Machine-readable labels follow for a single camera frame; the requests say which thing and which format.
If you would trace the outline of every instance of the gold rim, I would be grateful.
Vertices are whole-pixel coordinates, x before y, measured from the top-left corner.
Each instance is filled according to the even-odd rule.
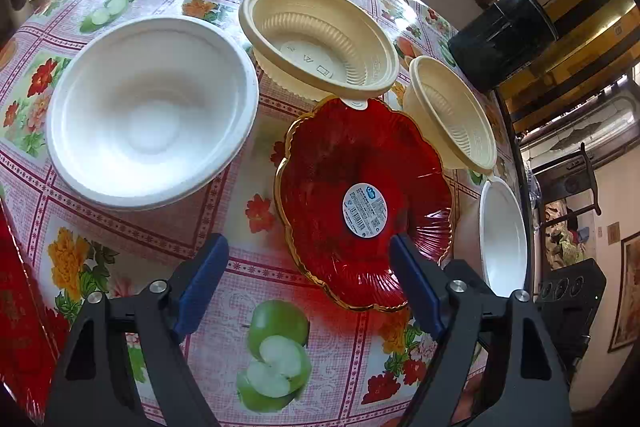
[[[331,102],[332,100],[335,100],[335,99],[339,99],[339,97],[338,96],[334,96],[334,95],[330,95],[328,97],[325,97],[320,102],[318,102],[318,105],[316,105],[316,107],[313,108],[313,110],[311,110],[310,112],[306,112],[305,114],[302,114],[301,116],[299,116],[291,124],[291,126],[289,127],[289,130],[287,131],[287,136],[286,136],[285,143],[284,143],[284,158],[281,160],[280,165],[278,165],[278,169],[276,170],[276,175],[275,175],[275,178],[273,180],[273,198],[274,198],[275,203],[276,203],[276,208],[278,210],[278,215],[280,216],[280,219],[282,220],[282,222],[284,224],[285,241],[287,242],[287,246],[289,247],[289,253],[291,254],[291,257],[293,258],[293,262],[296,264],[296,266],[298,267],[300,272],[303,273],[306,276],[306,278],[309,279],[311,282],[313,282],[314,284],[320,286],[325,291],[325,293],[327,295],[329,295],[329,297],[334,302],[336,302],[339,306],[341,306],[342,308],[345,308],[346,310],[350,310],[350,311],[354,311],[354,312],[364,312],[364,311],[368,311],[368,310],[376,310],[376,311],[387,312],[387,313],[397,312],[397,311],[400,311],[405,306],[407,306],[407,301],[404,301],[402,304],[400,304],[398,306],[392,306],[392,307],[390,307],[390,306],[382,306],[382,305],[377,304],[377,303],[373,303],[373,304],[370,304],[370,305],[367,305],[367,306],[353,306],[351,304],[347,304],[342,299],[340,299],[332,291],[332,289],[329,287],[329,285],[325,281],[323,281],[322,279],[320,279],[320,278],[316,277],[315,275],[313,275],[306,268],[305,263],[302,261],[302,259],[300,259],[300,256],[298,255],[298,251],[296,250],[296,245],[295,245],[295,243],[293,241],[293,227],[291,226],[291,224],[289,222],[289,219],[287,219],[287,215],[285,214],[284,208],[282,207],[282,200],[280,199],[280,183],[282,181],[282,175],[284,173],[284,170],[285,170],[287,164],[289,163],[290,154],[291,154],[291,142],[293,140],[293,136],[296,133],[296,130],[298,129],[300,124],[303,123],[303,121],[309,120],[311,118],[314,118],[316,116],[316,114],[320,111],[322,106],[324,106],[324,104],[326,104],[328,102]],[[389,105],[384,100],[380,100],[378,98],[375,98],[375,99],[372,99],[372,100],[376,100],[377,102],[382,103],[383,106],[386,108],[386,110],[388,110],[389,112],[396,112],[396,113],[402,114],[402,116],[408,118],[416,126],[416,129],[418,130],[418,133],[420,134],[420,137],[422,138],[423,142],[427,143],[434,150],[434,152],[436,153],[438,161],[440,162],[440,175],[442,176],[443,181],[445,182],[447,187],[449,187],[449,184],[447,184],[447,181],[444,179],[444,175],[442,174],[443,167],[442,167],[442,159],[440,158],[440,154],[435,149],[435,147],[433,147],[433,145],[431,145],[427,140],[424,139],[424,136],[422,135],[422,132],[420,131],[420,128],[417,126],[417,124],[415,123],[414,119],[411,118],[405,112],[392,109],[391,107],[389,107]],[[445,258],[445,256],[449,252],[452,242],[453,242],[453,232],[451,230],[451,223],[449,222],[449,244],[447,245],[447,248],[444,250],[443,254],[439,257],[439,259],[437,261],[438,266],[440,265],[442,260]]]

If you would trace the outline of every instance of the framed picture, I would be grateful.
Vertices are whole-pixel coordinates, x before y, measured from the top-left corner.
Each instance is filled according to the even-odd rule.
[[[640,232],[625,237],[621,244],[620,298],[609,353],[640,336]]]

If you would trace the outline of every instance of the red scalloped plate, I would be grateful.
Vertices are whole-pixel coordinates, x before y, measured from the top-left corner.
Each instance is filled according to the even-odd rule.
[[[351,232],[342,213],[345,194],[359,183],[385,198],[386,225],[375,237]],[[405,306],[389,268],[394,234],[407,232],[438,263],[451,244],[451,193],[438,153],[411,118],[377,99],[355,110],[326,98],[296,120],[274,195],[298,268],[350,310]]]

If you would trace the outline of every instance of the bolt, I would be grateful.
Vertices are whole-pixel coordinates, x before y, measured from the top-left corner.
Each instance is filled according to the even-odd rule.
[[[466,283],[464,281],[456,279],[449,283],[449,288],[451,288],[456,293],[464,293],[466,291]]]
[[[529,293],[524,290],[516,290],[513,292],[513,296],[520,302],[529,302]]]
[[[164,290],[166,290],[166,281],[162,281],[162,280],[153,281],[149,285],[149,291],[151,293],[162,293]]]
[[[91,304],[97,304],[102,300],[102,292],[91,292],[86,298]]]

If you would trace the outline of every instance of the black bin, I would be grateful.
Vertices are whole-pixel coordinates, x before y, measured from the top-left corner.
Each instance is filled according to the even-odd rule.
[[[449,51],[469,82],[487,92],[558,40],[536,0],[497,0],[449,39]]]

